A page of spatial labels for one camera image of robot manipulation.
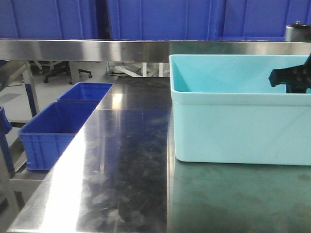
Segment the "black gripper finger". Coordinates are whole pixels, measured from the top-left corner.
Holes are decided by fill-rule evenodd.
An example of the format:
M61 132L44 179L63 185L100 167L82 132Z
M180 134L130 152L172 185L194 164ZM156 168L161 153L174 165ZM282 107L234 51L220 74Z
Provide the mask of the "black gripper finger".
M272 87L285 85L287 94L305 94L311 88L311 55L302 65L273 69L268 79Z

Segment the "grey robot arm link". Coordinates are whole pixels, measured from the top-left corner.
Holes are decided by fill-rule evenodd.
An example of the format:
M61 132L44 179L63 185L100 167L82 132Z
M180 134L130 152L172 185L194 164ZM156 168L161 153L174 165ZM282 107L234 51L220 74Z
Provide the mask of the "grey robot arm link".
M287 25L285 28L286 42L310 42L311 25L303 24L300 21Z

